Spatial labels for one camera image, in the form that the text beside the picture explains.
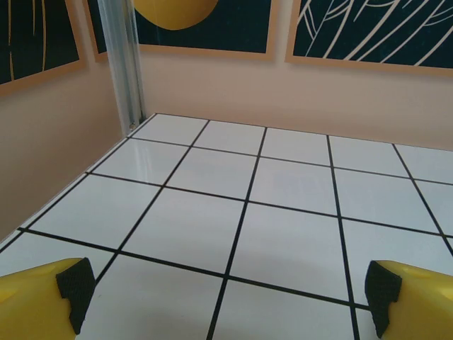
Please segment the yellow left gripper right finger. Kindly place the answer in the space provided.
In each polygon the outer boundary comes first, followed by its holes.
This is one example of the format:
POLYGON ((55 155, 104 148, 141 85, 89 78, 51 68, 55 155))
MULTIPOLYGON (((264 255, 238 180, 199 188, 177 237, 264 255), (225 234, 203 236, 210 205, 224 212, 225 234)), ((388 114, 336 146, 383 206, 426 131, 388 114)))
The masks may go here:
POLYGON ((379 339, 451 339, 452 277, 395 261, 371 261, 365 296, 379 339))

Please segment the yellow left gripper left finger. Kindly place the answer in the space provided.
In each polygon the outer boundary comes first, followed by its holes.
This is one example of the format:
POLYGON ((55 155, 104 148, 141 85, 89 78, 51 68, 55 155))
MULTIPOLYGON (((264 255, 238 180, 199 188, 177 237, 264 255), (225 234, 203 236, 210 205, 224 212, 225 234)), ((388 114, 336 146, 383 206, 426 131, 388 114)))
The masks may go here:
POLYGON ((1 277, 2 339, 75 339, 95 290, 87 258, 69 258, 1 277))

